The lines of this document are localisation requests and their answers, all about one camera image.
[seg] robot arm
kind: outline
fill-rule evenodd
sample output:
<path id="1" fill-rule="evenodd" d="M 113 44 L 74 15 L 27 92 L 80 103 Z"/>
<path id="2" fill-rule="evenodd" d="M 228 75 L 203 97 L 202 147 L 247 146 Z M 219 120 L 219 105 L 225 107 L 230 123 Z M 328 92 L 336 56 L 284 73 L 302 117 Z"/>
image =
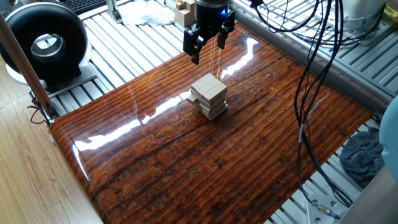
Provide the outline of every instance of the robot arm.
<path id="1" fill-rule="evenodd" d="M 185 29 L 183 51 L 199 64 L 201 48 L 209 39 L 218 35 L 218 47 L 224 49 L 228 34 L 234 31 L 235 12 L 228 12 L 230 0 L 195 0 L 194 29 Z"/>

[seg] wood grain surface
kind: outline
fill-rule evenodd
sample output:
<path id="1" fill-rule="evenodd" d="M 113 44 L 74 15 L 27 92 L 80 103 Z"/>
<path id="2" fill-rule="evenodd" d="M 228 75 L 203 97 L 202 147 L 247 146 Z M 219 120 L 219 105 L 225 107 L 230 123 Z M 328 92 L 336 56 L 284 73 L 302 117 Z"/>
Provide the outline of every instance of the wood grain surface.
<path id="1" fill-rule="evenodd" d="M 208 72 L 228 86 L 228 109 L 213 121 L 185 100 Z M 181 54 L 50 131 L 105 223 L 263 223 L 298 188 L 302 72 L 236 24 L 225 50 L 209 41 L 198 66 Z M 310 130 L 325 162 L 371 113 L 327 85 L 321 98 Z M 302 158 L 306 179 L 315 170 Z"/>
<path id="2" fill-rule="evenodd" d="M 31 101 L 0 57 L 0 223 L 102 223 Z"/>

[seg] keyboard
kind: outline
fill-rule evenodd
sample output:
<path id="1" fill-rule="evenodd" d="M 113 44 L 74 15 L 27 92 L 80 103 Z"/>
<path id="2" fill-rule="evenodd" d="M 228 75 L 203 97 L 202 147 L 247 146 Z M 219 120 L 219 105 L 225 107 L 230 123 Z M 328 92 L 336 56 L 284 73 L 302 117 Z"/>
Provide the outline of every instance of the keyboard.
<path id="1" fill-rule="evenodd" d="M 60 2 L 78 15 L 106 4 L 106 0 L 61 0 Z"/>

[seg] cable bundle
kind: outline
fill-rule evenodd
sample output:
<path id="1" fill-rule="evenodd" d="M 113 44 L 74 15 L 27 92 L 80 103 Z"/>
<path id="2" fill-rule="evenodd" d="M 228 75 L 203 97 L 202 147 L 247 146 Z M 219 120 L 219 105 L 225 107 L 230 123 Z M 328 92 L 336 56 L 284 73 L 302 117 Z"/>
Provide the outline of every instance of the cable bundle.
<path id="1" fill-rule="evenodd" d="M 321 3 L 320 3 L 319 0 L 316 0 L 315 7 L 314 7 L 311 15 L 304 22 L 302 22 L 299 26 L 294 27 L 293 29 L 285 29 L 285 28 L 283 28 L 284 22 L 286 20 L 287 5 L 289 4 L 289 0 L 287 0 L 285 14 L 284 14 L 284 19 L 282 21 L 282 25 L 280 26 L 280 28 L 274 27 L 271 24 L 269 24 L 268 23 L 268 16 L 267 16 L 267 19 L 264 19 L 262 14 L 259 12 L 258 7 L 261 5 L 259 2 L 263 3 L 262 0 L 256 0 L 255 4 L 252 4 L 252 7 L 257 12 L 257 15 L 259 16 L 260 20 L 267 25 L 268 29 L 271 32 L 275 33 L 275 32 L 294 32 L 296 30 L 299 30 L 300 28 L 306 27 L 307 24 L 314 17 L 314 15 L 315 15 L 315 13 L 316 13 L 316 11 L 318 9 L 318 6 L 321 5 L 322 18 L 321 18 L 321 21 L 319 23 L 319 27 L 318 27 L 314 37 L 308 37 L 308 36 L 303 36 L 303 35 L 300 35 L 300 34 L 296 34 L 296 35 L 299 35 L 299 36 L 302 36 L 302 37 L 306 38 L 305 41 L 311 43 L 311 47 L 310 47 L 310 50 L 308 52 L 308 57 L 307 57 L 308 63 L 307 63 L 307 66 L 305 67 L 303 75 L 302 75 L 302 77 L 300 79 L 300 82 L 298 84 L 297 91 L 296 91 L 296 94 L 295 94 L 295 98 L 294 98 L 294 110 L 295 110 L 295 115 L 296 115 L 296 118 L 297 118 L 298 126 L 300 128 L 300 136 L 299 136 L 299 140 L 298 140 L 298 151 L 297 151 L 298 152 L 298 159 L 297 159 L 298 182 L 299 182 L 299 185 L 300 185 L 300 189 L 303 192 L 305 198 L 311 204 L 316 206 L 308 198 L 308 196 L 304 193 L 304 189 L 303 189 L 303 186 L 302 186 L 302 180 L 301 180 L 301 176 L 300 176 L 300 153 L 301 153 L 302 144 L 304 144 L 306 149 L 307 149 L 307 152 L 308 152 L 308 154 L 309 154 L 309 156 L 310 156 L 310 158 L 312 160 L 312 162 L 314 163 L 315 167 L 317 168 L 317 171 L 320 173 L 320 175 L 322 175 L 322 177 L 326 180 L 327 184 L 332 189 L 333 195 L 343 205 L 345 205 L 346 207 L 350 207 L 353 204 L 353 201 L 350 199 L 350 197 L 345 192 L 343 192 L 338 186 L 336 186 L 328 178 L 328 176 L 325 174 L 325 172 L 321 168 L 321 165 L 319 164 L 317 158 L 315 157 L 315 155 L 313 153 L 313 150 L 312 150 L 312 147 L 311 147 L 311 144 L 310 144 L 310 128 L 308 126 L 308 116 L 309 116 L 309 114 L 311 112 L 311 108 L 313 107 L 314 101 L 317 98 L 319 90 L 320 90 L 323 82 L 325 81 L 326 75 L 328 74 L 329 69 L 330 69 L 330 67 L 331 67 L 331 65 L 333 63 L 333 60 L 335 59 L 340 47 L 342 45 L 349 45 L 349 44 L 357 43 L 357 42 L 363 40 L 367 35 L 369 35 L 379 25 L 379 22 L 382 19 L 382 15 L 383 15 L 382 12 L 383 12 L 385 6 L 382 7 L 380 15 L 379 15 L 375 25 L 372 27 L 372 29 L 369 32 L 367 32 L 367 33 L 365 33 L 365 34 L 363 34 L 363 35 L 361 35 L 359 37 L 355 37 L 355 38 L 352 38 L 352 39 L 347 38 L 347 39 L 343 40 L 343 32 L 344 32 L 343 0 L 334 0 L 334 2 L 335 2 L 335 27 L 334 27 L 334 30 L 333 30 L 334 31 L 333 40 L 323 40 L 322 39 L 323 35 L 324 35 L 325 31 L 329 28 L 328 27 L 328 19 L 329 19 L 329 15 L 330 15 L 330 12 L 331 12 L 331 6 L 332 6 L 332 3 L 333 3 L 333 0 L 326 0 L 326 1 L 327 1 L 327 6 L 326 6 L 326 12 L 325 13 L 323 13 L 323 0 L 321 1 Z M 264 5 L 265 5 L 265 8 L 267 9 L 267 12 L 269 13 L 268 6 L 266 4 L 264 4 Z M 333 50 L 331 52 L 331 57 L 330 57 L 329 62 L 326 64 L 326 66 L 323 68 L 323 70 L 320 72 L 320 74 L 316 77 L 316 79 L 310 85 L 308 85 L 309 84 L 308 83 L 308 78 L 309 78 L 309 75 L 310 75 L 310 66 L 311 66 L 312 62 L 314 61 L 315 56 L 317 55 L 318 49 L 319 49 L 319 47 L 321 45 L 330 45 L 330 46 L 332 46 Z M 301 99 L 301 105 L 299 107 L 299 104 L 298 104 L 299 93 L 300 93 L 300 90 L 303 87 L 303 83 L 304 83 L 305 80 L 306 80 L 305 87 L 304 87 L 305 91 L 304 91 L 303 97 Z M 315 89 L 315 94 L 312 96 L 311 99 L 309 99 L 308 95 L 309 95 L 311 89 L 317 84 L 317 82 L 318 82 L 318 86 Z M 308 99 L 310 100 L 310 102 L 309 102 L 308 106 L 305 107 L 306 101 Z M 308 137 L 307 137 L 307 135 L 305 134 L 305 131 L 304 131 L 305 123 L 307 124 Z M 336 214 L 330 215 L 330 216 L 333 216 L 334 218 L 340 219 L 339 216 L 336 215 Z"/>

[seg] glossy wooden table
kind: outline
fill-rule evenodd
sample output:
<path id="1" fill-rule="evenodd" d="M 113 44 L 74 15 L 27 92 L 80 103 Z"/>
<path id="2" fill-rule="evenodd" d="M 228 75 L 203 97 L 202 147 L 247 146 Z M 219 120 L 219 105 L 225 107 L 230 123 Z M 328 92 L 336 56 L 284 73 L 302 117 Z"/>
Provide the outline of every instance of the glossy wooden table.
<path id="1" fill-rule="evenodd" d="M 198 66 L 181 54 L 51 125 L 105 223 L 262 223 L 298 188 L 303 67 L 240 24 L 225 50 L 215 45 Z M 185 100 L 208 72 L 228 86 L 213 121 Z M 329 86 L 320 98 L 310 127 L 324 162 L 371 113 Z"/>

